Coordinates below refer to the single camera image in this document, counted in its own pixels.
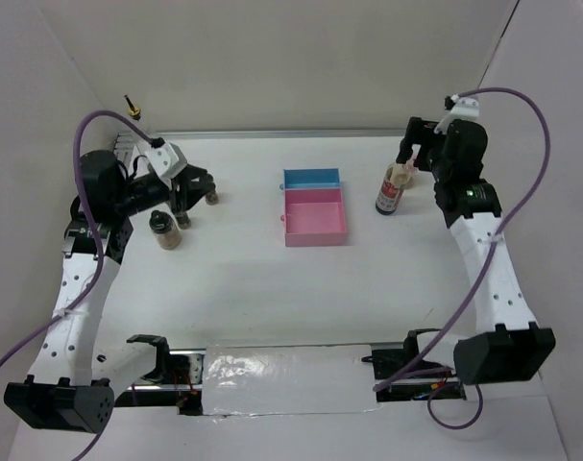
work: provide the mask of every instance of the black bottle cap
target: black bottle cap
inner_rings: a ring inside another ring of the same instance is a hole
[[[169,214],[155,210],[150,214],[150,221],[148,224],[154,233],[161,235],[172,229],[174,221]]]

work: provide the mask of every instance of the white wall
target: white wall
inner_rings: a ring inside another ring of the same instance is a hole
[[[546,113],[553,160],[545,183],[506,232],[528,304],[557,346],[542,370],[571,461],[583,461],[583,4],[522,0],[483,86],[527,92]],[[543,154],[531,110],[482,96],[490,133],[485,176],[505,209],[534,179]]]
[[[75,195],[73,133],[98,108],[30,0],[0,0],[0,356],[50,318]],[[93,125],[86,147],[109,145],[114,135],[108,125]],[[18,421],[3,391],[9,380],[24,379],[37,347],[0,372],[0,460]]]
[[[402,128],[476,87],[516,0],[37,0],[160,130]]]

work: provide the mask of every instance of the blue box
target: blue box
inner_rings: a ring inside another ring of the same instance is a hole
[[[280,189],[332,189],[340,187],[338,168],[284,170]]]

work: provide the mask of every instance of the robotic arm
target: robotic arm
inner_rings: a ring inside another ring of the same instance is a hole
[[[215,188],[207,170],[189,165],[178,146],[161,138],[147,158],[151,171],[134,179],[123,174],[112,152],[81,157],[88,203],[104,244],[103,271],[85,299],[66,311],[97,267],[94,239],[76,199],[65,231],[61,290],[53,312],[62,319],[48,329],[26,380],[10,383],[4,397],[31,427],[100,433],[124,390],[139,376],[161,376],[169,367],[169,347],[159,336],[136,335],[119,349],[93,357],[105,301],[133,232],[129,217],[162,203],[178,215]]]
[[[531,379],[555,347],[550,328],[539,328],[523,298],[502,235],[497,235],[501,208],[494,187],[480,178],[487,134],[474,120],[478,102],[446,100],[440,123],[413,117],[401,142],[397,163],[406,163],[413,145],[420,146],[415,166],[434,177],[436,205],[464,256],[469,279],[475,281],[490,245],[496,251],[485,280],[474,297],[476,332],[472,338],[447,334],[425,360],[455,369],[464,384]],[[417,350],[434,331],[415,331]]]

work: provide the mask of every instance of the tabletop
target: tabletop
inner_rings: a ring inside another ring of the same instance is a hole
[[[137,333],[176,349],[401,341],[443,325],[465,296],[466,269],[428,173],[416,174],[394,215],[375,210],[399,137],[167,140],[214,176],[220,203],[190,210],[192,227],[173,251],[151,235],[149,212],[132,218],[98,345]],[[346,245],[284,246],[279,185],[295,168],[339,169]],[[457,332],[474,333],[469,310]]]

